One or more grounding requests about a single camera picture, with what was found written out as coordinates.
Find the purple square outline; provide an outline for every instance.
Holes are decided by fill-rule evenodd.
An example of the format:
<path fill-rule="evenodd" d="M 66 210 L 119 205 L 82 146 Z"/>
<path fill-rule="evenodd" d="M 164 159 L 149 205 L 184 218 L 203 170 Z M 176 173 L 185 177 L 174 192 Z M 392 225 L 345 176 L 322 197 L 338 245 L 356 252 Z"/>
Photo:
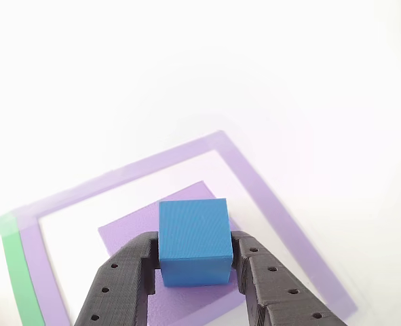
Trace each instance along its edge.
<path fill-rule="evenodd" d="M 284 245 L 325 299 L 328 307 L 341 319 L 346 319 L 357 310 L 351 296 L 282 203 L 230 138 L 223 131 L 218 131 L 110 171 L 77 187 L 20 207 L 12 212 L 18 219 L 28 271 L 46 325 L 70 325 L 70 320 L 46 254 L 39 219 L 212 150 L 220 154 L 250 194 Z"/>
<path fill-rule="evenodd" d="M 159 202 L 167 200 L 214 199 L 214 194 L 203 181 L 194 183 L 174 194 L 153 202 L 124 217 L 116 219 L 98 231 L 109 255 L 115 254 L 128 241 L 146 231 L 159 229 Z M 232 230 L 238 230 L 229 218 Z M 156 294 L 149 296 L 148 325 L 154 326 L 200 326 L 239 306 L 245 297 L 238 291 L 235 270 L 229 284 L 213 287 L 172 289 L 164 287 L 162 275 L 155 275 Z"/>

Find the purple square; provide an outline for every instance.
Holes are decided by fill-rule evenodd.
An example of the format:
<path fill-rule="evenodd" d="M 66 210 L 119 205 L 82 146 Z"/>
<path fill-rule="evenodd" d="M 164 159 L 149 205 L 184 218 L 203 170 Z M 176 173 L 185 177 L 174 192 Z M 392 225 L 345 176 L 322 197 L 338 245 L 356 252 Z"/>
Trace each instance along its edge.
<path fill-rule="evenodd" d="M 180 190 L 162 200 L 214 199 L 215 196 L 203 181 Z M 107 251 L 113 255 L 135 236 L 148 231 L 158 231 L 159 201 L 99 228 Z M 232 230 L 236 226 L 230 220 Z M 161 271 L 156 271 L 155 295 L 149 296 L 148 324 L 205 325 L 244 302 L 239 293 L 234 270 L 229 284 L 210 287 L 168 288 L 164 287 Z"/>

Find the cube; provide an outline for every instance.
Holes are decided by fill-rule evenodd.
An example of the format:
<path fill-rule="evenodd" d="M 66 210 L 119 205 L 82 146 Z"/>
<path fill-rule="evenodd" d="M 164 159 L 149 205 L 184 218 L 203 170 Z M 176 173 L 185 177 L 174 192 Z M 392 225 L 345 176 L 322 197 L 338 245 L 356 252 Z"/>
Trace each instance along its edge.
<path fill-rule="evenodd" d="M 233 250 L 226 200 L 160 202 L 158 244 L 166 287 L 228 283 Z"/>

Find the green tape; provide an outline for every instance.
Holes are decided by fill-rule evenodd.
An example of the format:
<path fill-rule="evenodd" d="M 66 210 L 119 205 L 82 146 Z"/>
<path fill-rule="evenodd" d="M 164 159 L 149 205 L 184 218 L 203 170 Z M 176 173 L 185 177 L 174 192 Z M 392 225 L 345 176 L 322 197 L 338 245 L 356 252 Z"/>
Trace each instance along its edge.
<path fill-rule="evenodd" d="M 28 273 L 18 224 L 11 213 L 0 217 L 0 235 L 3 241 L 10 283 L 22 324 L 26 326 L 45 325 Z"/>

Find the green line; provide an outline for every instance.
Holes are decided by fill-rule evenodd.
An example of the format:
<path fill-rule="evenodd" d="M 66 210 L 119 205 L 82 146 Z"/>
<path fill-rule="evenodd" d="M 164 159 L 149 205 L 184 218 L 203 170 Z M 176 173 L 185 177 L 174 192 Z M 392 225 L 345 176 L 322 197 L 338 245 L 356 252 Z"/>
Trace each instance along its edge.
<path fill-rule="evenodd" d="M 45 325 L 33 282 L 28 273 L 16 218 L 8 213 L 0 217 L 0 235 L 13 293 L 23 325 Z"/>

